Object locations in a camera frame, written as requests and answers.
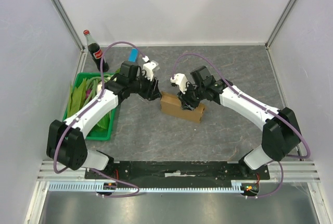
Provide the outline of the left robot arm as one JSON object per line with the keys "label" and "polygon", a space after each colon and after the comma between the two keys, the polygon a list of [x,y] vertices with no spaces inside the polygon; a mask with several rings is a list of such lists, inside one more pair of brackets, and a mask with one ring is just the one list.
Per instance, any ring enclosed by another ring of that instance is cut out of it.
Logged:
{"label": "left robot arm", "polygon": [[65,121],[54,120],[49,126],[47,156],[54,166],[62,164],[66,169],[93,168],[103,179],[112,177],[114,166],[110,157],[100,151],[88,150],[87,134],[110,111],[114,110],[131,94],[153,101],[161,97],[158,79],[154,72],[159,70],[155,61],[143,66],[124,61],[119,73],[102,84],[102,90],[81,110]]}

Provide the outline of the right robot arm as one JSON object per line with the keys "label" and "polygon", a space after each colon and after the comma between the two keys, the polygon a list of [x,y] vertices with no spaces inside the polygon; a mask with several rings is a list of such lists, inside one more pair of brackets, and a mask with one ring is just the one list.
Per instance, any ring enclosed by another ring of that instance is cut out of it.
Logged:
{"label": "right robot arm", "polygon": [[270,161],[281,161],[301,142],[299,125],[290,108],[270,107],[243,93],[231,82],[216,80],[206,66],[190,74],[193,82],[182,73],[170,79],[180,90],[177,96],[182,109],[194,110],[205,99],[214,101],[241,114],[262,131],[261,144],[240,160],[238,172],[242,178],[252,178],[259,167]]}

